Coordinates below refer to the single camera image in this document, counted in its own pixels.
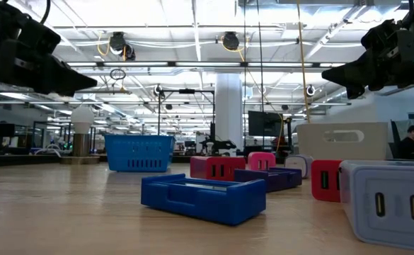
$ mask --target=blue plastic basket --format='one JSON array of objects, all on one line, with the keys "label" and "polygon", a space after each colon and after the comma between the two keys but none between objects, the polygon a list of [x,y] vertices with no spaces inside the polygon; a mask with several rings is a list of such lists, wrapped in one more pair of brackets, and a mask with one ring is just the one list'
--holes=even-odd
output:
[{"label": "blue plastic basket", "polygon": [[175,139],[158,135],[105,135],[112,171],[165,172],[172,162]]}]

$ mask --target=wooden table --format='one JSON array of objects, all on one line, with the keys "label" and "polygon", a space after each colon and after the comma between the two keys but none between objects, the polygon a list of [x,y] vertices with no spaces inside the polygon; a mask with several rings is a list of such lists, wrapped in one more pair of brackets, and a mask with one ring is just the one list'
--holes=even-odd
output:
[{"label": "wooden table", "polygon": [[0,254],[414,254],[357,240],[340,204],[314,200],[309,181],[269,193],[265,212],[228,227],[140,205],[148,175],[107,164],[0,167]]}]

